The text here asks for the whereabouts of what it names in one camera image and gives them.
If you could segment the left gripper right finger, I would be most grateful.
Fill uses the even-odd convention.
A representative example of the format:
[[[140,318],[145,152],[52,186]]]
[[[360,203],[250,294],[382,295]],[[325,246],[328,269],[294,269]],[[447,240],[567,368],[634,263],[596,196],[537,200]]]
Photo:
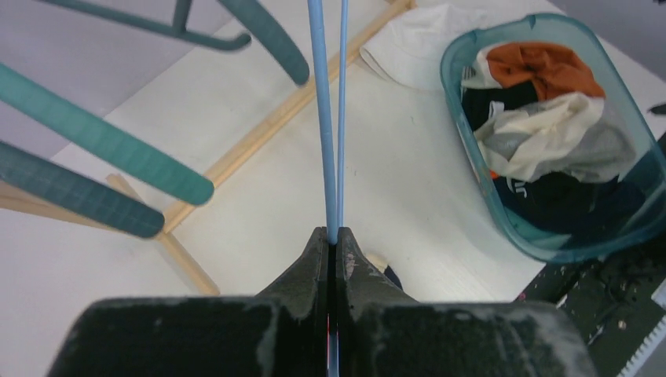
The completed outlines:
[[[386,310],[415,299],[369,262],[347,227],[338,231],[335,293],[339,374],[378,376],[378,356],[386,348]]]

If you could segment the grey underwear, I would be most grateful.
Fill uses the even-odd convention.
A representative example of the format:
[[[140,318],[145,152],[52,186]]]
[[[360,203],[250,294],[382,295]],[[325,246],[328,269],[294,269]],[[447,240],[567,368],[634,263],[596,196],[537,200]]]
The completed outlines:
[[[525,182],[563,173],[606,183],[637,159],[634,138],[615,108],[580,92],[499,112],[474,137],[491,171]]]

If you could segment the brown orange underwear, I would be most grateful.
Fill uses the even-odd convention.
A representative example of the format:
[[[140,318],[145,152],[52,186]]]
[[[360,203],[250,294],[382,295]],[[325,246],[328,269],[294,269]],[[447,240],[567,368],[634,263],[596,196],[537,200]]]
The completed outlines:
[[[506,89],[530,82],[540,101],[567,93],[604,98],[592,70],[570,48],[552,42],[496,43],[480,49],[463,69],[465,89]]]

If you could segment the light blue hanger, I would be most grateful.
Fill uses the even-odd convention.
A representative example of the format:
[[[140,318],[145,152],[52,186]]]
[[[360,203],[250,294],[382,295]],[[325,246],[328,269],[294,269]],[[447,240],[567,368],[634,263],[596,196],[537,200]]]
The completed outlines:
[[[309,0],[309,33],[313,50],[314,78],[324,175],[324,202],[328,244],[338,243],[344,226],[346,183],[346,53],[349,3],[341,2],[338,63],[338,136],[333,142],[331,96],[327,61],[323,2]]]

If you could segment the navy cream-band underwear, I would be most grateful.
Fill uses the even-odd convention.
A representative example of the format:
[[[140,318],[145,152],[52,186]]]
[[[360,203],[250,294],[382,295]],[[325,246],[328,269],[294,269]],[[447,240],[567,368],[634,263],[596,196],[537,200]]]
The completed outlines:
[[[401,280],[389,265],[389,262],[379,254],[366,254],[366,259],[377,268],[388,280],[390,280],[399,289],[403,289]]]

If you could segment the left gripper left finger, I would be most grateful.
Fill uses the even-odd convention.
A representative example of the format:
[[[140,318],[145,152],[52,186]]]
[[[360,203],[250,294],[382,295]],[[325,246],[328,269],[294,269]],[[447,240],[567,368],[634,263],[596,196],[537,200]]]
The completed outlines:
[[[327,230],[314,229],[298,258],[257,294],[278,308],[272,376],[328,374],[328,251]]]

